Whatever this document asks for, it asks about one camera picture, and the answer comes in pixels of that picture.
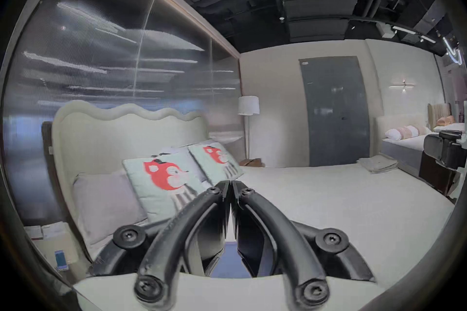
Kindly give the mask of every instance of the floor lamp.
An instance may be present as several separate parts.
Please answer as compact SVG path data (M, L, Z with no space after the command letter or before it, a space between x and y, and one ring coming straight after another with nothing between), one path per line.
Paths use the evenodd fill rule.
M250 159L250 123L249 116L260 113L260 101L256 96L238 98L238 114L245 116L245 147L247 159Z

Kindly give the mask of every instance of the stack of folded towels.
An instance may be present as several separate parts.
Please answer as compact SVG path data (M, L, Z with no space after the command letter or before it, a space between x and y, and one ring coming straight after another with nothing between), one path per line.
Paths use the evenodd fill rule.
M397 161L395 159L389 159L381 155L371 158L360 158L357 162L372 174L385 173L397 168Z

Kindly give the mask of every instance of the wavy headboard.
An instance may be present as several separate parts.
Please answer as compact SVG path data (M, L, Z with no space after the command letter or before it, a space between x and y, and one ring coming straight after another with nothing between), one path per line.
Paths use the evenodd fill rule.
M60 188L73 220L78 221L78 214L72 185L79 173L113 173L122 168L124 159L206 139L207 124L197 112L149 111L136 104L99 109L81 100L65 104L52 124L52 147Z
M394 116L378 116L376 118L376 135L377 135L377 153L381 151L381 140L386 136L384 133L391 128L402 126L417 125L426 126L425 115L422 113L415 114L398 114Z

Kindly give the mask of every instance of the gray door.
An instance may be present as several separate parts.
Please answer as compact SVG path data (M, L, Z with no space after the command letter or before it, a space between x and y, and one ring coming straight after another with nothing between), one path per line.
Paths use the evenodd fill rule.
M310 166L350 164L368 157L368 106L357 57L299 61L308 110Z

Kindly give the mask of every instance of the dark wooden cabinet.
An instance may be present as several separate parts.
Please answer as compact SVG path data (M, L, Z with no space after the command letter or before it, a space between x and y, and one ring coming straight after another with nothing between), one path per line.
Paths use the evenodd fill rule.
M423 152L418 176L434 189L442 193L443 196L447 196L456 174L457 171L442 167L436 163L434 158Z

